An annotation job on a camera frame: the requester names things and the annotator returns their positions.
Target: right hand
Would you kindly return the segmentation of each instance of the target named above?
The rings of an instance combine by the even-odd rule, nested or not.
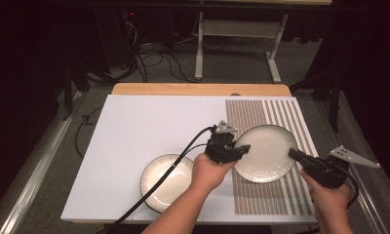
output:
[[[304,170],[301,176],[310,185],[310,196],[314,202],[315,217],[319,222],[333,222],[336,219],[347,219],[349,188],[343,184],[337,189],[323,187]]]

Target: gray floor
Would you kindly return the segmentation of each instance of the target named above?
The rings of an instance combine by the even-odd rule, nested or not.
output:
[[[261,41],[249,45],[234,44],[218,52],[205,51],[203,83],[272,83],[268,66],[263,56],[263,52],[269,46],[269,42]],[[320,43],[314,42],[301,45],[298,41],[283,42],[281,44],[276,61],[283,83],[287,85],[294,84],[305,77],[319,46]],[[214,49],[219,48],[220,45],[208,44],[207,47]],[[165,49],[159,47],[157,50],[165,51]],[[148,53],[152,56],[145,58],[146,55],[142,55],[145,58],[143,61],[147,66],[157,64],[160,61],[161,57],[154,55],[153,51]],[[186,78],[193,79],[195,49],[176,47],[172,53],[179,61],[181,71]],[[173,72],[179,78],[183,77],[182,74],[179,74],[177,63],[168,54],[164,55],[173,62],[172,68],[170,69],[169,63],[165,58],[158,65],[146,67],[148,82],[183,82],[175,78],[171,73]],[[136,72],[131,77],[124,79],[124,82],[141,82],[141,79],[141,75]],[[74,147],[77,128],[83,120],[81,116],[89,114],[103,104],[110,92],[110,86],[93,83],[91,90],[82,94],[82,97],[79,98],[81,103],[73,113],[73,120],[61,141],[55,159],[17,233],[96,233],[102,228],[102,225],[98,224],[86,225],[64,222],[59,217],[82,162]],[[323,103],[314,102],[309,91],[300,91],[294,95],[297,96],[319,154],[327,153],[340,144],[341,142],[337,140],[337,137],[340,137],[347,148],[373,161],[375,160],[368,143],[363,138],[363,134],[351,114],[351,109],[345,101],[345,96],[341,96],[340,100],[338,120],[340,135],[337,136],[332,133],[325,120],[324,108],[320,108],[320,106],[324,105]],[[52,140],[59,130],[60,118],[61,112],[26,161],[18,177],[10,187],[9,192],[0,203],[0,229],[39,162],[42,153],[46,150],[44,148],[45,145]],[[98,120],[98,113],[91,120],[95,123]],[[78,144],[80,151],[83,153],[86,151],[94,127],[95,125],[84,126],[79,132]],[[375,204],[374,207],[380,214],[388,233],[390,233],[389,179],[383,170],[363,167],[357,167],[357,170],[369,192],[368,198]],[[366,218],[366,211],[363,206],[355,204],[349,211],[349,218],[355,233],[375,233],[372,231],[369,220]],[[271,226],[272,233],[276,234],[295,233],[307,228],[306,225]]]

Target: metal rail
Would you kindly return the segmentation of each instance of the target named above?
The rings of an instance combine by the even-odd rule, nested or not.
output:
[[[80,92],[77,92],[76,96],[74,97],[75,105],[73,113],[80,105],[82,98],[80,100],[79,98],[81,98],[81,95]],[[41,156],[33,174],[19,195],[19,199],[4,222],[3,227],[0,230],[0,234],[16,233],[21,221],[23,220],[34,198],[36,197],[38,190],[40,189],[40,186],[52,164],[53,159],[55,158],[60,143],[72,120],[73,114],[69,116],[67,120],[61,121],[61,123],[57,126],[58,132],[56,133],[54,140],[50,142],[50,145],[47,147],[48,150],[46,150]]]
[[[322,116],[324,116],[324,121],[326,125],[328,126],[331,135],[334,139],[334,142],[337,146],[344,145],[343,140],[341,139],[341,136],[336,133],[332,125],[329,122],[329,114],[327,111],[327,108],[324,106],[324,104],[321,101],[316,101],[317,109],[320,111]],[[350,164],[349,173],[354,179],[356,180],[357,184],[359,185],[360,194],[358,197],[360,206],[363,209],[363,212],[365,213],[365,216],[369,222],[369,225],[371,227],[371,230],[375,234],[387,234],[386,226],[383,223],[383,220],[380,217],[380,214],[378,213],[374,202],[371,198],[371,195],[369,194],[368,190],[366,189],[365,184],[363,183],[362,179],[359,176],[359,173],[357,172],[354,165]]]

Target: white table leg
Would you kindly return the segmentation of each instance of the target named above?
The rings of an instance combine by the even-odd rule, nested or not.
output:
[[[283,36],[284,28],[286,27],[286,22],[287,22],[288,17],[289,17],[289,15],[283,15],[283,17],[280,21],[280,26],[278,27],[278,30],[277,30],[277,35],[275,36],[275,39],[274,39],[272,51],[266,53],[268,66],[270,68],[271,76],[272,76],[274,83],[281,83],[280,74],[278,73],[278,69],[277,69],[277,65],[275,64],[274,57],[275,57],[277,50],[278,50],[278,47],[280,45],[281,37]]]
[[[204,65],[204,52],[202,49],[204,40],[204,13],[199,13],[198,24],[198,51],[196,53],[195,80],[202,80],[202,71]]]

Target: forearm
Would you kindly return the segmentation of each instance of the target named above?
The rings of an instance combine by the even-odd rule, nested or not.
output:
[[[189,187],[142,233],[190,234],[209,193]]]
[[[353,234],[347,220],[347,214],[333,215],[319,220],[321,234]]]

